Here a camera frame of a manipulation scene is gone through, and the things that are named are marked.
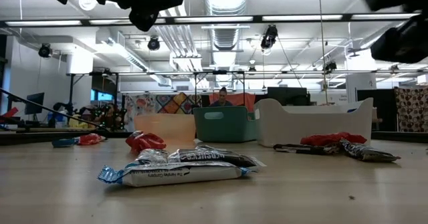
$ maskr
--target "red plastic wrapper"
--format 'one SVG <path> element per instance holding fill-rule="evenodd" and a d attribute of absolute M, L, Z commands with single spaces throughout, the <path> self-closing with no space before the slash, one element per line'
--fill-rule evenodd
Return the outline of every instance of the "red plastic wrapper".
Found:
<path fill-rule="evenodd" d="M 167 147 L 164 140 L 152 133 L 144 134 L 142 131 L 132 133 L 127 139 L 126 143 L 131 147 L 132 152 L 140 153 L 142 150 L 153 148 L 162 150 Z"/>
<path fill-rule="evenodd" d="M 99 142 L 102 142 L 105 139 L 106 137 L 100 136 L 99 134 L 87 134 L 80 137 L 79 145 L 98 144 Z"/>
<path fill-rule="evenodd" d="M 134 133 L 132 133 L 128 138 L 126 138 L 125 142 L 129 145 L 129 147 L 132 147 L 132 143 L 134 142 L 135 137 L 139 136 L 142 133 L 143 131 L 140 130 L 134 131 Z"/>
<path fill-rule="evenodd" d="M 340 132 L 337 134 L 319 134 L 302 138 L 300 144 L 307 144 L 311 146 L 326 146 L 328 144 L 339 143 L 344 138 L 351 143 L 364 144 L 367 139 L 357 134 L 349 134 L 347 132 Z"/>

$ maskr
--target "ceiling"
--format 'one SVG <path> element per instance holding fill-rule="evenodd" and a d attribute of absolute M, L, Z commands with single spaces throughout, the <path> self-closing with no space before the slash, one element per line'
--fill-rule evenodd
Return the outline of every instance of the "ceiling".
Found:
<path fill-rule="evenodd" d="M 184 8 L 187 15 L 206 15 L 204 0 L 185 0 Z M 283 15 L 283 14 L 323 14 L 369 13 L 363 0 L 247 0 L 248 15 Z M 398 13 L 399 8 L 385 9 L 382 12 Z M 118 18 L 127 17 L 129 10 L 122 10 L 113 3 L 97 5 L 93 10 L 84 11 L 79 6 L 79 0 L 69 0 L 62 5 L 56 0 L 1 0 L 0 20 L 14 19 L 82 19 L 82 18 Z M 262 23 L 247 24 L 249 29 L 242 29 L 239 37 L 239 48 L 236 57 L 235 70 L 247 70 L 250 60 L 255 60 L 257 71 L 290 70 L 292 64 L 295 70 L 312 70 L 313 64 L 322 66 L 322 56 L 336 49 L 331 58 L 336 61 L 339 69 L 344 68 L 346 60 L 345 46 L 341 43 L 352 39 L 354 42 L 368 38 L 385 26 L 398 25 L 399 22 L 387 21 L 352 22 L 352 23 L 279 23 L 278 38 L 280 41 L 272 47 L 270 55 L 262 55 L 260 39 L 268 25 Z M 201 54 L 201 65 L 204 70 L 213 69 L 212 46 L 209 32 L 201 29 L 202 25 L 190 25 L 193 41 Z M 108 27 L 61 27 L 61 28 L 27 28 L 24 36 L 31 39 L 34 36 L 70 35 L 85 42 L 89 36 Z M 170 61 L 170 49 L 160 41 L 160 49 L 149 51 L 147 48 L 150 36 L 158 35 L 153 27 L 148 32 L 142 32 L 136 27 L 109 27 L 110 33 L 120 32 L 126 39 L 126 47 L 144 60 L 153 71 L 173 71 Z M 89 43 L 96 50 L 95 67 L 107 67 L 113 70 L 129 71 L 129 62 L 118 54 L 106 51 L 103 44 Z M 391 63 L 377 62 L 379 68 L 387 69 Z M 424 68 L 425 62 L 404 68 Z M 249 78 L 269 78 L 275 75 L 254 75 Z M 295 76 L 280 76 L 280 78 L 295 78 Z M 150 78 L 128 78 L 130 81 L 152 81 Z"/>

